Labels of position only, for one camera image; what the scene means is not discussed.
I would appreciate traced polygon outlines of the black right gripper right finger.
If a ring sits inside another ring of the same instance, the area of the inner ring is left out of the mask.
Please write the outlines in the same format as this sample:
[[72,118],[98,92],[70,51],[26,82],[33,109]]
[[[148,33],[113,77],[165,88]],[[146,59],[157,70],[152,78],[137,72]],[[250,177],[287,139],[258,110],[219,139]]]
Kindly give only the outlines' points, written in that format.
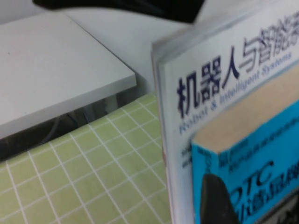
[[270,217],[269,224],[298,224],[299,195],[293,195],[283,202]]

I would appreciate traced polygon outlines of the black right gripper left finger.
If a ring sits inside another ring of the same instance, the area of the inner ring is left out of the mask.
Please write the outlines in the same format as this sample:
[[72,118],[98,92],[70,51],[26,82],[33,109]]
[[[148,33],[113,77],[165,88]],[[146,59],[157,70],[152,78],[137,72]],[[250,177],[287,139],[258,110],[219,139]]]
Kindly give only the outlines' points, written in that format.
[[205,174],[202,180],[202,223],[237,223],[237,215],[226,185],[220,177],[214,174]]

